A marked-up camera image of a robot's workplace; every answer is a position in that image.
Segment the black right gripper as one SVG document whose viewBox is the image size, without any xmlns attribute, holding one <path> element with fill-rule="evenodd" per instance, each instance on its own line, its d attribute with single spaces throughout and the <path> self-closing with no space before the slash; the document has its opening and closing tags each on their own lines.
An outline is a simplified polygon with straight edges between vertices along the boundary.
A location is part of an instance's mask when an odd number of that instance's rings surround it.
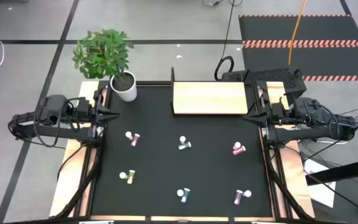
<svg viewBox="0 0 358 224">
<path fill-rule="evenodd" d="M 265 112 L 265 119 L 268 125 L 282 125 L 283 120 L 287 118 L 286 115 L 286 109 L 285 109 L 285 115 L 284 117 L 276 117 L 272 116 L 272 109 L 271 109 L 271 103 L 266 103 L 263 105 L 263 111 Z M 244 115 L 243 119 L 246 121 L 249 121 L 251 123 L 254 123 L 256 125 L 261 125 L 262 120 L 260 118 L 254 118 L 259 117 L 261 115 L 259 110 L 250 111 L 246 115 Z"/>
</svg>

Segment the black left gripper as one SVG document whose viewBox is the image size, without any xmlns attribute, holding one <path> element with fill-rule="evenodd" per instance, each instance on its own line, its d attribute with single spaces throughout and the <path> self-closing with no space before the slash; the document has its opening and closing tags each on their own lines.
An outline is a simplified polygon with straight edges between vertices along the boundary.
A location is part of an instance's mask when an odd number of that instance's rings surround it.
<svg viewBox="0 0 358 224">
<path fill-rule="evenodd" d="M 108 108 L 103 108 L 103 104 L 100 101 L 94 106 L 89 101 L 88 114 L 78 114 L 76 107 L 74 108 L 74 118 L 82 123 L 108 123 L 119 117 L 119 113 L 115 113 Z"/>
</svg>

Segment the green plant in white pot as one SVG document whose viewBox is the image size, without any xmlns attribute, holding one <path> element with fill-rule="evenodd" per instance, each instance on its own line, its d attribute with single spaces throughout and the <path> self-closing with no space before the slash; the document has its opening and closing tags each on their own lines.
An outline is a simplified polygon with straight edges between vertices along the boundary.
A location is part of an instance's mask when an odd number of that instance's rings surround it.
<svg viewBox="0 0 358 224">
<path fill-rule="evenodd" d="M 123 101 L 137 98 L 135 75 L 129 71 L 129 51 L 133 43 L 127 34 L 115 29 L 88 31 L 76 43 L 72 60 L 87 79 L 109 79 L 109 86 Z"/>
</svg>

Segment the black table mat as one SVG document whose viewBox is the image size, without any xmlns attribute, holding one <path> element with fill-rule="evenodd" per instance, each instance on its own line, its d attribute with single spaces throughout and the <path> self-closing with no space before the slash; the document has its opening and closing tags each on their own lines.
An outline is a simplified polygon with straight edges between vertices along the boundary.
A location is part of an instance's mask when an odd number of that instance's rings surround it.
<svg viewBox="0 0 358 224">
<path fill-rule="evenodd" d="M 239 116 L 177 116 L 168 87 L 140 87 L 129 103 L 116 94 L 93 215 L 269 217 L 270 194 L 259 128 Z M 136 147 L 126 132 L 139 134 Z M 179 150 L 180 136 L 191 148 Z M 246 151 L 233 155 L 235 142 Z M 119 174 L 135 170 L 132 184 Z M 186 203 L 177 190 L 191 190 Z M 236 190 L 252 192 L 234 204 Z"/>
</svg>

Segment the white paper sheet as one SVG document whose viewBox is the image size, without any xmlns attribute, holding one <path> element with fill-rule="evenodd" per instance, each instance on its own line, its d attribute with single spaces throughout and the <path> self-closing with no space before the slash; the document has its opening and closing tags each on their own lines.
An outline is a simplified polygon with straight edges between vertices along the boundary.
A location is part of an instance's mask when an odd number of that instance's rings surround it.
<svg viewBox="0 0 358 224">
<path fill-rule="evenodd" d="M 312 161 L 308 160 L 304 163 L 305 174 L 313 174 L 315 172 L 320 172 L 324 170 L 328 170 L 328 167 Z M 328 182 L 325 184 L 317 184 L 317 185 L 309 185 L 308 189 L 310 191 L 310 197 L 322 203 L 325 206 L 333 208 L 334 206 L 334 196 L 335 193 L 329 190 L 326 186 L 329 186 L 333 190 L 336 189 L 336 182 Z"/>
</svg>

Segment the black desk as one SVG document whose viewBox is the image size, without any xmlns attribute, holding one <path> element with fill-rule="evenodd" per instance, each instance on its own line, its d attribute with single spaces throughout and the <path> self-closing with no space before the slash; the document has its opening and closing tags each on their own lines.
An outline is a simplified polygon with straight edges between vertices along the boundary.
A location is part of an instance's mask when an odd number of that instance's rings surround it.
<svg viewBox="0 0 358 224">
<path fill-rule="evenodd" d="M 358 177 L 358 162 L 308 174 L 306 182 L 307 185 L 317 185 L 353 177 Z"/>
</svg>

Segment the black hazard-striped floor mat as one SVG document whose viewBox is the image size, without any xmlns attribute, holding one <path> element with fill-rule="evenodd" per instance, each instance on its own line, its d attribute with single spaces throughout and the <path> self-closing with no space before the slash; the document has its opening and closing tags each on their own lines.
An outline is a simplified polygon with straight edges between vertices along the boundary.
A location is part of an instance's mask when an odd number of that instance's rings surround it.
<svg viewBox="0 0 358 224">
<path fill-rule="evenodd" d="M 305 81 L 358 82 L 358 27 L 348 14 L 239 16 L 246 68 L 292 66 Z"/>
</svg>

